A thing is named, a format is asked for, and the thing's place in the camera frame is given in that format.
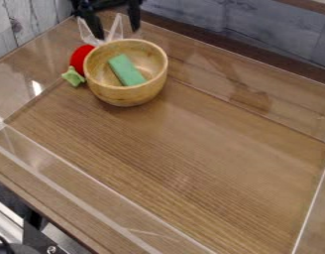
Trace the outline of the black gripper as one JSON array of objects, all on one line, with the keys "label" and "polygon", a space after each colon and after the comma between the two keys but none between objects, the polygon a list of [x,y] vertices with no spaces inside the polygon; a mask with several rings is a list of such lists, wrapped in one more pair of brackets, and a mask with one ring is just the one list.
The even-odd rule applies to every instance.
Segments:
[{"label": "black gripper", "polygon": [[102,40],[103,29],[98,17],[93,11],[105,10],[107,8],[125,6],[132,31],[136,32],[140,29],[141,12],[140,6],[144,0],[70,0],[73,5],[74,15],[79,14],[85,20],[86,25],[91,31],[93,36]]}]

